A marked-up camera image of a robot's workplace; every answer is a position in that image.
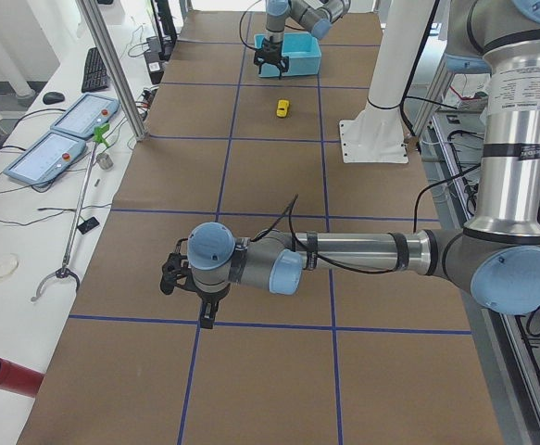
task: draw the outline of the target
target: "floor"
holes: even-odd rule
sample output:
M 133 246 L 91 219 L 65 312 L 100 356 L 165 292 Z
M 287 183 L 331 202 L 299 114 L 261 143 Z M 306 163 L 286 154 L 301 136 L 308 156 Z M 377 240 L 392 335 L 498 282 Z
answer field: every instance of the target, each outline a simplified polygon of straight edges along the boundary
M 211 331 L 194 294 L 159 291 L 199 223 L 252 236 L 297 193 L 299 231 L 408 233 L 427 184 L 410 147 L 407 165 L 342 162 L 338 122 L 364 107 L 376 16 L 333 29 L 320 75 L 281 81 L 258 78 L 239 17 L 185 21 L 19 444 L 502 443 L 447 282 L 317 271 L 291 297 L 234 286 Z M 262 29 L 245 17 L 249 42 Z M 438 226 L 431 199 L 420 217 Z

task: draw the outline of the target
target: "aluminum pole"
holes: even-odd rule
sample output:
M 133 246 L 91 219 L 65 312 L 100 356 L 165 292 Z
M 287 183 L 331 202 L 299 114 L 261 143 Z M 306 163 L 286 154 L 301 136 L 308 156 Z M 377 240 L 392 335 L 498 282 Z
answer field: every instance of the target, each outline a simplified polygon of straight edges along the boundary
M 105 62 L 107 73 L 113 81 L 119 102 L 125 112 L 126 118 L 130 122 L 133 134 L 136 140 L 141 141 L 146 136 L 146 129 L 140 113 L 138 113 L 138 108 L 135 106 L 132 90 L 119 63 L 118 55 L 111 41 L 111 36 L 107 30 L 107 25 L 103 20 L 99 6 L 96 0 L 78 0 L 78 6 L 86 19 L 86 24 L 91 31 L 94 44 L 101 54 L 103 62 Z
M 442 57 L 438 63 L 438 68 L 434 75 L 433 81 L 428 88 L 426 98 L 434 101 L 441 101 L 441 98 L 445 95 L 448 87 L 453 82 L 454 74 L 446 69 L 445 58 Z M 428 122 L 431 120 L 434 112 L 439 106 L 430 102 L 422 102 L 420 111 L 416 117 L 416 123 L 414 123 L 414 132 L 421 138 L 421 134 L 428 126 Z

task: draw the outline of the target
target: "blue tape line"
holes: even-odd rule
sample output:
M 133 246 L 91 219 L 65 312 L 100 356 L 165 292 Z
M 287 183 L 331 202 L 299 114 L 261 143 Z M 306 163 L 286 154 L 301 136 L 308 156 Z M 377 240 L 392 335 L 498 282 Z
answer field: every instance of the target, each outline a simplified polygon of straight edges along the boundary
M 294 329 L 305 331 L 331 331 L 330 326 L 316 326 L 312 324 L 272 324 L 272 323 L 241 323 L 241 322 L 216 322 L 216 326 L 225 327 L 248 327 L 248 328 L 267 328 L 267 329 Z
M 185 431 L 185 421 L 187 420 L 187 408 L 189 407 L 189 396 L 192 392 L 192 381 L 194 380 L 195 358 L 197 356 L 197 347 L 199 346 L 199 331 L 197 326 L 195 330 L 194 347 L 192 349 L 192 360 L 189 363 L 189 374 L 187 375 L 187 385 L 185 387 L 185 397 L 183 399 L 183 409 L 181 412 L 181 422 L 179 423 L 179 434 L 177 435 L 177 445 L 183 441 L 183 432 Z
M 198 210 L 163 210 L 163 209 L 124 209 L 124 208 L 115 208 L 111 211 L 116 211 L 118 213 L 169 213 L 172 215 L 216 215 L 215 211 L 198 211 Z
M 80 315 L 71 313 L 68 318 L 74 320 L 93 320 L 98 322 L 126 322 L 126 323 L 155 323 L 155 324 L 188 324 L 196 325 L 194 320 L 169 320 L 162 318 L 139 318 L 139 317 L 109 317 L 105 315 Z
M 338 326 L 339 332 L 373 332 L 379 334 L 422 334 L 433 336 L 470 336 L 471 331 L 446 329 L 403 329 L 395 327 L 353 327 Z
M 200 211 L 200 210 L 167 210 L 167 209 L 125 209 L 125 208 L 114 208 L 111 211 L 117 213 L 168 213 L 168 214 L 179 214 L 179 215 L 216 215 L 219 216 L 247 216 L 247 217 L 257 217 L 257 218 L 278 218 L 280 215 L 278 213 L 254 213 L 254 212 L 238 212 L 238 211 L 221 211 L 217 213 L 216 211 Z M 325 219 L 325 215 L 298 215 L 294 214 L 293 218 L 306 218 L 311 220 L 322 220 Z M 345 216 L 345 215 L 330 215 L 330 220 L 359 220 L 359 221 L 401 221 L 401 222 L 411 222 L 413 218 L 410 217 L 396 217 L 396 216 Z M 418 221 L 422 223 L 438 223 L 439 220 L 433 218 L 419 218 Z
M 201 45 L 242 45 L 241 42 L 197 42 L 197 41 L 191 41 L 191 40 L 178 40 L 178 43 L 183 44 L 201 44 Z M 355 48 L 378 48 L 381 46 L 380 44 L 320 44 L 321 46 L 333 46 L 333 47 L 355 47 Z
M 164 318 L 140 318 L 140 317 L 111 317 L 105 315 L 69 315 L 69 318 L 75 320 L 92 320 L 99 322 L 118 322 L 118 323 L 152 323 L 152 324 L 187 324 L 195 326 L 196 320 L 175 320 Z M 279 323 L 244 323 L 244 322 L 216 322 L 217 326 L 227 327 L 248 327 L 248 328 L 267 328 L 267 329 L 294 329 L 309 331 L 331 331 L 338 332 L 368 332 L 381 334 L 423 334 L 440 336 L 470 336 L 471 331 L 451 330 L 451 329 L 406 329 L 396 327 L 358 327 L 358 326 L 327 326 L 314 324 L 279 324 Z
M 238 87 L 245 86 L 250 88 L 317 88 L 316 85 L 291 85 L 291 84 L 263 84 L 263 83 L 204 83 L 204 82 L 174 82 L 166 81 L 161 82 L 161 85 L 179 85 L 179 86 L 229 86 Z M 344 85 L 323 85 L 321 88 L 326 90 L 366 90 L 369 91 L 368 86 L 344 86 Z
M 344 423 L 342 420 L 342 396 L 340 389 L 340 362 L 337 343 L 337 322 L 335 312 L 335 288 L 333 285 L 333 271 L 329 271 L 329 293 L 332 305 L 332 344 L 333 344 L 333 378 L 335 380 L 335 411 L 337 413 L 337 443 L 344 445 Z
M 251 29 L 251 14 L 249 14 L 249 22 L 247 24 L 246 37 L 249 35 L 249 30 Z M 222 169 L 222 179 L 220 180 L 220 193 L 218 196 L 218 206 L 216 207 L 216 219 L 218 222 L 220 216 L 220 207 L 222 206 L 222 198 L 224 196 L 224 186 L 226 183 L 226 173 L 229 168 L 229 161 L 231 159 L 231 148 L 232 148 L 232 135 L 234 134 L 234 124 L 236 122 L 236 110 L 239 105 L 239 95 L 241 94 L 241 81 L 243 80 L 243 68 L 245 67 L 245 55 L 246 55 L 246 46 L 243 47 L 243 56 L 241 58 L 241 70 L 239 71 L 239 83 L 236 85 L 236 96 L 234 98 L 234 106 L 232 107 L 232 119 L 231 119 L 231 130 L 229 131 L 229 144 L 226 147 L 226 158 L 224 159 L 224 167 Z

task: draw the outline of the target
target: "metal frame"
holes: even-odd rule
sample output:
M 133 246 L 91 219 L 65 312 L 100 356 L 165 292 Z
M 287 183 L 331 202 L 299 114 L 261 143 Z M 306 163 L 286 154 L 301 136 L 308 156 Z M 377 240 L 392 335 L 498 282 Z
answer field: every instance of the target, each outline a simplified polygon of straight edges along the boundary
M 115 46 L 111 41 L 111 36 L 107 30 L 107 24 L 101 15 L 99 6 L 96 3 L 96 0 L 78 0 L 78 6 L 86 19 L 86 24 L 91 31 L 94 44 L 101 54 L 107 72 L 113 81 L 119 102 L 132 127 L 133 134 L 135 135 L 136 140 L 141 141 L 146 137 L 146 129 L 140 113 L 138 112 L 138 108 L 135 106 L 132 90 L 128 85 L 128 80 L 119 63 L 117 53 L 115 52 Z

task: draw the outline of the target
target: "small black object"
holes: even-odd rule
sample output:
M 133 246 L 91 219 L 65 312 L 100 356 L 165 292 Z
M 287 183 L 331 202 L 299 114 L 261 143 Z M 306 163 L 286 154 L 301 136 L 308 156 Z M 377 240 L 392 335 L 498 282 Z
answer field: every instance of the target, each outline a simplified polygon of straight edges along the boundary
M 109 76 L 105 62 L 101 58 L 98 49 L 89 48 L 84 61 L 84 75 L 82 77 L 83 93 L 98 91 L 109 87 Z
M 44 94 L 44 104 L 52 105 L 66 100 L 66 97 L 58 91 L 49 91 Z
M 203 329 L 212 329 L 216 320 L 220 300 L 226 297 L 231 290 L 228 285 L 219 292 L 204 292 L 195 285 L 192 270 L 187 262 L 187 256 L 181 254 L 181 246 L 186 239 L 177 241 L 175 250 L 169 254 L 167 262 L 162 265 L 162 278 L 160 290 L 165 295 L 172 294 L 175 287 L 187 292 L 195 292 L 202 299 L 199 313 L 199 325 Z
M 86 220 L 85 222 L 83 222 L 82 224 L 79 224 L 77 228 L 81 232 L 81 234 L 84 235 L 90 232 L 91 230 L 93 230 L 95 227 L 98 227 L 99 224 L 100 222 L 93 216 L 89 218 L 88 220 Z

